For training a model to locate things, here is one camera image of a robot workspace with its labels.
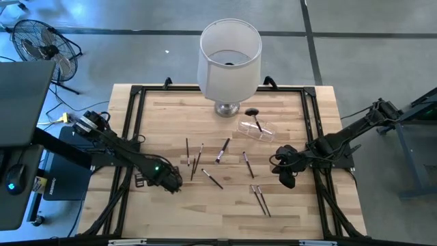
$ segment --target wooden tabletop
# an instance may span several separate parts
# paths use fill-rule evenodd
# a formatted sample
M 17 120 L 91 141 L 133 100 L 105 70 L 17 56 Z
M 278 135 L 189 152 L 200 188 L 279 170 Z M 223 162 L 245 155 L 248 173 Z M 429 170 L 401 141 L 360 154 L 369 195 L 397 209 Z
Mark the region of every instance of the wooden tabletop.
M 130 87 L 131 84 L 115 84 L 109 103 L 112 115 L 109 123 L 119 136 Z M 324 133 L 341 130 L 333 87 L 315 88 Z M 217 116 L 213 105 L 214 102 L 205 99 L 201 92 L 147 92 L 140 128 L 140 134 L 145 136 L 141 151 L 162 155 L 179 166 L 184 184 L 180 192 L 172 195 L 162 187 L 136 188 L 132 177 L 122 236 L 322 238 L 311 170 L 299 173 L 296 187 L 288 189 L 278 181 L 277 175 L 270 172 L 272 165 L 268 162 L 268 157 L 284 144 L 304 150 L 307 136 L 300 96 L 293 92 L 257 92 L 241 103 L 239 115 L 232 118 Z M 236 131 L 238 118 L 249 107 L 259 109 L 259 119 L 278 127 L 277 137 L 272 143 L 256 141 Z M 133 112 L 129 136 L 132 136 L 137 103 Z M 191 166 L 186 164 L 186 137 L 191 162 L 204 143 L 193 181 L 190 181 Z M 214 160 L 228 137 L 231 141 L 221 164 L 215 165 Z M 255 179 L 250 176 L 243 151 L 250 160 Z M 206 169 L 224 189 L 218 188 L 201 172 L 201 168 Z M 88 229 L 106 206 L 113 172 L 113 167 L 104 167 L 91 177 L 78 232 Z M 351 175 L 342 169 L 334 169 L 332 175 L 339 207 L 357 230 L 365 234 L 360 202 Z M 263 214 L 249 185 L 262 188 L 271 218 Z M 116 215 L 117 212 L 111 231 L 115 227 Z M 329 209 L 328 219 L 330 229 L 334 231 Z

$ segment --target clear plastic container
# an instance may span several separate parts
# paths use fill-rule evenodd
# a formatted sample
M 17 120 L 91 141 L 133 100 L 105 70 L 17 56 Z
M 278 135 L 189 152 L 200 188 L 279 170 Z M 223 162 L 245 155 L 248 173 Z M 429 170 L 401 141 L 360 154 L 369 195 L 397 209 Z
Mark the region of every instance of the clear plastic container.
M 255 119 L 247 115 L 242 115 L 238 120 L 237 131 L 260 141 L 272 142 L 278 129 L 277 126 L 270 122 L 263 121 L 262 118 L 257 118 L 257 120 L 262 132 L 259 131 Z

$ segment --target lamp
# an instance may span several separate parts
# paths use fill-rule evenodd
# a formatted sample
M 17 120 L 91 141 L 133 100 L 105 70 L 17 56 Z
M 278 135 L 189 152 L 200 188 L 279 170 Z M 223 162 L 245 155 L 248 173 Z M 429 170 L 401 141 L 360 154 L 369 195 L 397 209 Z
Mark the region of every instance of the lamp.
M 237 19 L 208 25 L 200 37 L 197 82 L 220 116 L 231 117 L 260 82 L 262 42 L 258 31 Z

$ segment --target fan grille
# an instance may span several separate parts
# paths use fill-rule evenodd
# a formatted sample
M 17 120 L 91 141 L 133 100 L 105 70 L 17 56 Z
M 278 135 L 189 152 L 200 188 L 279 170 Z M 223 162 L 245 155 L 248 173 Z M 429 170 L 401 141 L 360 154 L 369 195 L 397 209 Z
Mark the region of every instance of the fan grille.
M 28 52 L 26 52 L 26 50 L 22 46 L 22 41 L 28 40 L 35 47 L 46 46 L 41 38 L 41 31 L 48 28 L 53 30 L 51 26 L 37 20 L 21 20 L 15 24 L 14 30 L 12 32 L 12 42 L 14 43 L 14 47 L 18 55 L 20 55 L 23 61 L 31 62 L 44 60 L 43 57 L 35 58 L 28 54 Z M 77 58 L 75 57 L 76 53 L 74 52 L 70 43 L 67 40 L 63 39 L 61 36 L 59 36 L 56 31 L 52 32 L 51 42 L 58 48 L 59 54 L 70 60 L 71 70 L 69 72 L 64 71 L 63 74 L 60 74 L 59 80 L 70 80 L 77 71 Z M 59 64 L 56 63 L 56 68 L 53 73 L 52 80 L 57 81 L 59 73 L 60 67 Z

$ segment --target computer mouse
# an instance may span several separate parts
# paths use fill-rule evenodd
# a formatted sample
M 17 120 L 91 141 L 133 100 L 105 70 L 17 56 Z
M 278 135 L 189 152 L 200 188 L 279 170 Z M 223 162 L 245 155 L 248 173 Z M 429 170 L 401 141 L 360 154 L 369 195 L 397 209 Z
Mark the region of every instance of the computer mouse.
M 6 189 L 11 195 L 19 195 L 26 188 L 26 166 L 15 164 L 6 172 Z

